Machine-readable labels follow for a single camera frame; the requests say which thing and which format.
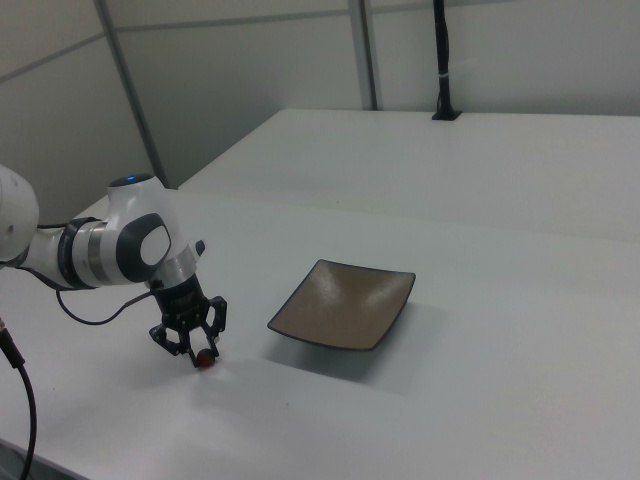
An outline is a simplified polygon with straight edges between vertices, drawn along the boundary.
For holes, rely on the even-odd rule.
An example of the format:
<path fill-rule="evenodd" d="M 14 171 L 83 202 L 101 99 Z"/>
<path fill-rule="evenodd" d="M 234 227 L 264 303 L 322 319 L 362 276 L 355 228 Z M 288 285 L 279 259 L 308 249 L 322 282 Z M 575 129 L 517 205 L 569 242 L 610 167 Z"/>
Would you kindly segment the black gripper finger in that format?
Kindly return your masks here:
<path fill-rule="evenodd" d="M 173 341 L 168 336 L 168 331 L 177 334 L 178 339 Z M 179 356 L 187 354 L 194 367 L 199 366 L 196 354 L 193 352 L 189 331 L 184 328 L 173 329 L 166 327 L 164 324 L 159 324 L 149 330 L 151 339 L 169 352 L 173 356 Z"/>
<path fill-rule="evenodd" d="M 219 356 L 217 342 L 226 329 L 227 302 L 221 296 L 206 299 L 202 307 L 202 330 L 209 345 L 209 356 Z"/>

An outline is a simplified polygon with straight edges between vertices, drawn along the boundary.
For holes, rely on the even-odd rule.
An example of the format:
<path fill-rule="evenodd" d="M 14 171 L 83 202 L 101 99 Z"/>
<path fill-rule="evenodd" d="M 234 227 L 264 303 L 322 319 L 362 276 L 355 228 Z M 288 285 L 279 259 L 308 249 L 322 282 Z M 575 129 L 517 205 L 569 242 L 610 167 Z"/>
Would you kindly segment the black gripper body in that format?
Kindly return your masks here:
<path fill-rule="evenodd" d="M 205 324 L 210 303 L 196 274 L 172 287 L 160 280 L 149 287 L 161 312 L 159 328 L 193 330 Z"/>

